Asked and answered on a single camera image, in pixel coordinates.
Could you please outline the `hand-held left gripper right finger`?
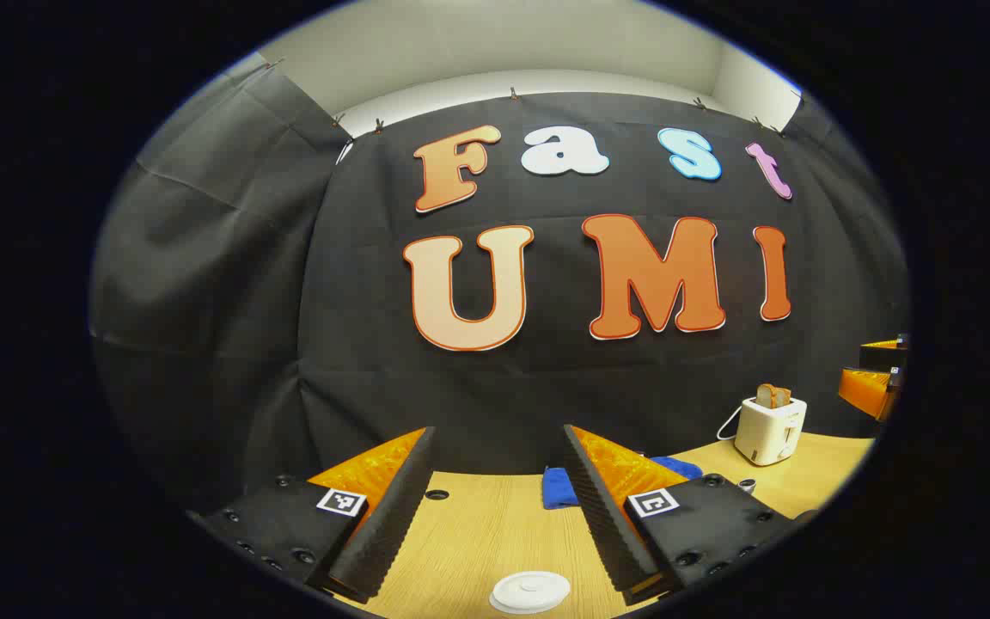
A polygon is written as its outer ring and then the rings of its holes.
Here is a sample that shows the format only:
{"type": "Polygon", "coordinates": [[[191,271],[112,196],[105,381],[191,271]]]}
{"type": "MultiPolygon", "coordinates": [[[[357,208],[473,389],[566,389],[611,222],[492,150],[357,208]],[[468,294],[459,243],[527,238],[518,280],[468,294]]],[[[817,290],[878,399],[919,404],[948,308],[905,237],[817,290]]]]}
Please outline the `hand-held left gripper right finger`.
{"type": "Polygon", "coordinates": [[[815,517],[790,518],[723,475],[688,477],[577,426],[565,470],[602,566],[629,606],[746,567],[815,517]]]}

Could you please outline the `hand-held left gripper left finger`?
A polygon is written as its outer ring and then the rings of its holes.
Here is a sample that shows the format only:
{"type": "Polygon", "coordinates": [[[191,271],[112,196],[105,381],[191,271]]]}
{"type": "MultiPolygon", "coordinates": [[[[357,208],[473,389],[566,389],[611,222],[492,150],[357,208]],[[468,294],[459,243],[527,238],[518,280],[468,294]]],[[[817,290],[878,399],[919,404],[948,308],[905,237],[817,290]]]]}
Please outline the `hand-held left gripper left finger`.
{"type": "Polygon", "coordinates": [[[435,427],[315,475],[276,475],[190,520],[292,584],[364,604],[378,595],[433,474],[435,427]]]}

